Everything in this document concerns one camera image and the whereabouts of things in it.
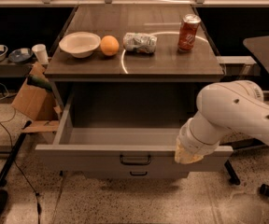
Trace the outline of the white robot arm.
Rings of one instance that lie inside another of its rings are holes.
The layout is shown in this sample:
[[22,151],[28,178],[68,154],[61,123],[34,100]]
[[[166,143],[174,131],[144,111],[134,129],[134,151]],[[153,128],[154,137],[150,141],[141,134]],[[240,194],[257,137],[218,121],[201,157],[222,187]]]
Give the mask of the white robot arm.
[[269,146],[269,105],[254,82],[238,80],[205,86],[196,98],[197,112],[177,136],[175,162],[191,164],[212,154],[220,140],[239,132]]

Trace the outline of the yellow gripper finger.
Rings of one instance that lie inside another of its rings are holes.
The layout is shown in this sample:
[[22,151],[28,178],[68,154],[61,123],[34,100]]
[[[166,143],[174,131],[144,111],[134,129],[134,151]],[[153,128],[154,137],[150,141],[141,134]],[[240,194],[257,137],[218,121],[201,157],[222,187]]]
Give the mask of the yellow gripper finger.
[[175,162],[179,164],[192,164],[202,160],[204,157],[200,155],[191,154],[181,145],[180,140],[177,139],[175,150]]

